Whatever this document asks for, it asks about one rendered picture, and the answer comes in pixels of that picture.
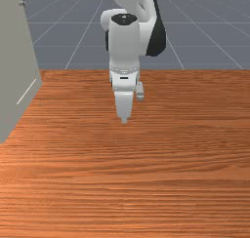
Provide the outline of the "pale grey cabinet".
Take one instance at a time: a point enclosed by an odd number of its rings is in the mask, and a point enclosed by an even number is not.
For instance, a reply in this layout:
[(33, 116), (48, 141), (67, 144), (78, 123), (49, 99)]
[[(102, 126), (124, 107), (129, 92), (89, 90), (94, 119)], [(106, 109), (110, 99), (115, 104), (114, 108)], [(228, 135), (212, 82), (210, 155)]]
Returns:
[(0, 143), (42, 85), (25, 6), (24, 0), (0, 0)]

